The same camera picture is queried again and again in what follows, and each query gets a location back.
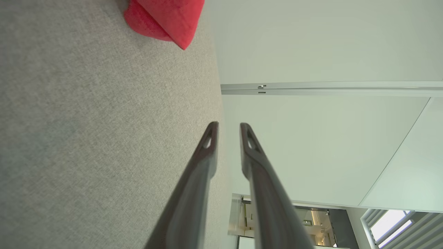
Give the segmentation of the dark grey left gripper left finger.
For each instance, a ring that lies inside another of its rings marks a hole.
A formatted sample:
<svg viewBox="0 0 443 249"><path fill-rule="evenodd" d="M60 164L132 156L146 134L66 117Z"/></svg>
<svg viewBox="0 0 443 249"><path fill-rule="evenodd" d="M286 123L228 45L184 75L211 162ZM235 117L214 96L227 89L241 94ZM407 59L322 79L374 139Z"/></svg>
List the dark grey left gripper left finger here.
<svg viewBox="0 0 443 249"><path fill-rule="evenodd" d="M209 185L217 168L219 123L210 122L176 184L146 249L202 249Z"/></svg>

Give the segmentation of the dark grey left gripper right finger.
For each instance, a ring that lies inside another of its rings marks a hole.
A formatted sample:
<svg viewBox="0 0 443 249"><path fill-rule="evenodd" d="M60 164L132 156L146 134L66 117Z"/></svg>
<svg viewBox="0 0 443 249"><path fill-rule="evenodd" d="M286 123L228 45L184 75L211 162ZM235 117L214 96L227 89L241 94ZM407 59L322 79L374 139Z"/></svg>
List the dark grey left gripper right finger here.
<svg viewBox="0 0 443 249"><path fill-rule="evenodd" d="M250 185L257 249L312 249L307 232L248 123L239 125L242 172Z"/></svg>

